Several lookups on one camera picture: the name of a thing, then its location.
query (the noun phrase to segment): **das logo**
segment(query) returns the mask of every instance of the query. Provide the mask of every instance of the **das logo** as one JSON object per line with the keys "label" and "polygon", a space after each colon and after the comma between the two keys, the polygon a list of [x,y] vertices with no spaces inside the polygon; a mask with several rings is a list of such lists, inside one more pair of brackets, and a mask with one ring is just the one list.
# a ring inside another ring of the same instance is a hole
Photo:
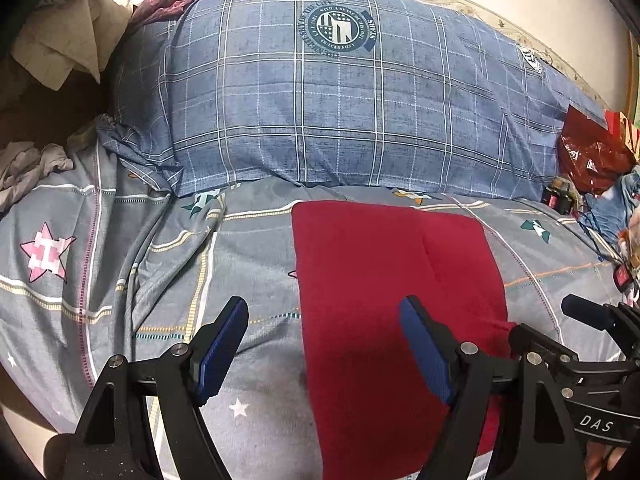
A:
{"label": "das logo", "polygon": [[591,418],[591,415],[585,415],[580,421],[580,425],[588,426],[590,430],[599,430],[602,433],[607,433],[613,426],[613,422],[603,422],[601,418],[595,420]]}

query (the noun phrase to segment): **gray cloth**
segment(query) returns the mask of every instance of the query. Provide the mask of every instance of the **gray cloth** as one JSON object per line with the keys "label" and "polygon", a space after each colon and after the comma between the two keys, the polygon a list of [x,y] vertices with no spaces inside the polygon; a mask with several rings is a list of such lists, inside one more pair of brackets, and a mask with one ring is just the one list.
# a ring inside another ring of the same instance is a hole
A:
{"label": "gray cloth", "polygon": [[48,144],[42,152],[33,142],[9,142],[0,152],[0,213],[18,202],[53,170],[71,170],[73,162],[57,144]]}
{"label": "gray cloth", "polygon": [[[74,430],[109,356],[159,356],[239,295],[249,305],[249,328],[220,393],[202,410],[212,439],[234,480],[319,480],[292,274],[290,212],[298,201],[477,218],[502,273],[510,320],[562,340],[583,360],[616,357],[606,333],[559,307],[569,293],[617,303],[611,265],[575,220],[541,204],[303,188],[274,177],[178,199],[129,176],[99,145],[72,158],[73,171],[51,174],[0,221],[0,362],[59,431]],[[45,256],[37,249],[49,243],[47,234],[56,251]],[[173,479],[157,401],[149,411],[162,470]],[[487,460],[476,459],[473,473],[481,475]]]}

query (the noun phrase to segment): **blue gripper pad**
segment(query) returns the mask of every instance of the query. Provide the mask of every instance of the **blue gripper pad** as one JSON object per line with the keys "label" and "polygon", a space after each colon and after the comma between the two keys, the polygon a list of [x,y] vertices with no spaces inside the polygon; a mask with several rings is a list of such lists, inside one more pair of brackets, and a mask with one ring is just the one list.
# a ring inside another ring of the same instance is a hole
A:
{"label": "blue gripper pad", "polygon": [[565,316],[583,322],[596,330],[608,330],[613,327],[614,319],[609,315],[607,307],[579,296],[569,294],[560,305]]}
{"label": "blue gripper pad", "polygon": [[449,365],[408,298],[400,302],[400,326],[429,391],[444,404],[453,402],[455,391],[449,382]]}
{"label": "blue gripper pad", "polygon": [[227,302],[215,322],[201,327],[193,338],[192,346],[197,346],[196,339],[200,332],[203,336],[207,331],[213,334],[213,341],[204,355],[194,349],[191,363],[191,377],[196,382],[195,400],[199,406],[204,405],[209,397],[216,396],[220,391],[248,323],[249,309],[245,301],[234,296]]}

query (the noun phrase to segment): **bed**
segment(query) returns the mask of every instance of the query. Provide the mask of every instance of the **bed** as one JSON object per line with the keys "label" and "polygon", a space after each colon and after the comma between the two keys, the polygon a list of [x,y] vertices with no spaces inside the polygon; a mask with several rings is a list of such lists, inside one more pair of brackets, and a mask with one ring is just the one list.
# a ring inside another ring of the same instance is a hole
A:
{"label": "bed", "polygon": [[[602,120],[599,107],[468,16],[428,7],[425,18],[412,0],[331,0],[337,10],[327,1],[199,0],[180,20],[137,31],[111,67],[114,114],[95,121],[97,140],[0,221],[0,362],[56,430],[74,430],[112,354],[156,357],[242,296],[249,329],[204,407],[209,431],[233,478],[320,478],[295,278],[298,202],[473,218],[510,321],[583,360],[618,357],[606,334],[559,309],[569,293],[617,303],[612,266],[598,257],[606,247],[538,203],[568,104]],[[327,19],[323,30],[348,36],[357,23],[370,40],[375,28],[371,48],[316,52],[298,25],[309,34],[327,12],[351,28]],[[237,416],[242,406],[256,416]],[[157,401],[148,408],[173,479]],[[487,462],[478,457],[473,473]]]}

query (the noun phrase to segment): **white star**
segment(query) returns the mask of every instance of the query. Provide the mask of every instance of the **white star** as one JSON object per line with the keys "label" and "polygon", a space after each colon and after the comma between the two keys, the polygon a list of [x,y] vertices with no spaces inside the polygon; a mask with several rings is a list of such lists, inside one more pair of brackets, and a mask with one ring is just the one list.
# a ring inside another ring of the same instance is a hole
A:
{"label": "white star", "polygon": [[235,404],[230,404],[229,407],[234,410],[234,418],[238,415],[246,416],[246,409],[249,407],[248,404],[243,404],[240,402],[240,399],[236,399]]}

